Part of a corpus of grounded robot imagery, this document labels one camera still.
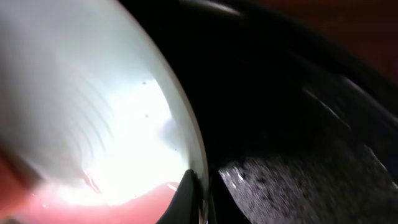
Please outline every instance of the white ceramic surface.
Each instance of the white ceramic surface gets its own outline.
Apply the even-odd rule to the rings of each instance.
[[[191,168],[207,189],[190,104],[118,2],[1,0],[0,69],[0,138],[45,180],[75,187],[83,169],[123,203]]]

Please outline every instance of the black surface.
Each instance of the black surface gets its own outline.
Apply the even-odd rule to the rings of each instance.
[[[397,221],[396,86],[242,1],[218,1],[232,14],[123,2],[178,76],[210,169],[251,222]]]

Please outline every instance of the black plastic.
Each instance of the black plastic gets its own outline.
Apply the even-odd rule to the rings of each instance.
[[[187,170],[169,207],[157,223],[198,224],[199,194],[197,177],[193,170]]]

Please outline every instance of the dark textured surface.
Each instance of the dark textured surface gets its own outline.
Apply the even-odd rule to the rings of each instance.
[[[333,131],[313,152],[243,156],[220,174],[253,223],[398,222],[389,174],[370,148]]]

